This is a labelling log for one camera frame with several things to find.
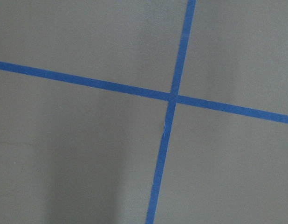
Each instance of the gray floor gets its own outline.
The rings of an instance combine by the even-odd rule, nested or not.
[[[0,0],[0,61],[169,92],[186,0]],[[288,1],[198,0],[179,93],[288,115]],[[143,224],[167,102],[0,70],[0,224]],[[178,105],[156,224],[288,224],[288,124]]]

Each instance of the blue tape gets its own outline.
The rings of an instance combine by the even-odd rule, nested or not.
[[[177,103],[212,109],[216,111],[235,113],[235,114],[249,116],[253,118],[260,118],[260,119],[271,120],[271,121],[288,124],[288,115],[279,114],[279,113],[272,113],[272,112],[267,112],[267,111],[246,108],[242,106],[235,106],[235,105],[208,101],[204,99],[185,97],[185,96],[178,96]]]
[[[185,20],[182,28],[182,34],[179,43],[179,49],[176,59],[175,71],[170,91],[170,97],[168,101],[168,107],[165,117],[165,128],[164,134],[162,135],[159,152],[158,152],[158,159],[157,165],[155,169],[155,174],[153,178],[153,184],[151,188],[151,196],[147,210],[146,216],[146,224],[153,224],[154,217],[157,209],[158,204],[158,195],[160,191],[161,181],[163,177],[163,171],[165,166],[165,159],[167,155],[167,149],[169,145],[169,139],[174,119],[174,113],[178,98],[178,91],[181,82],[181,76],[183,72],[183,66],[185,63],[185,55],[187,44],[189,41],[191,26],[192,26],[192,19],[194,15],[196,0],[188,0],[185,12]]]
[[[64,74],[55,71],[31,68],[23,65],[17,65],[12,63],[0,62],[0,70],[16,72],[20,74],[35,76],[35,77],[42,77],[53,79],[57,81],[62,81],[66,83],[73,83],[78,85],[85,85],[90,87],[95,87],[104,90],[128,93],[132,95],[137,95],[141,97],[148,97],[153,99],[160,99],[160,100],[169,100],[169,93],[167,92],[160,92],[155,90],[149,90],[144,88],[139,88],[135,86],[117,84],[106,82],[98,79],[74,76],[69,74]]]

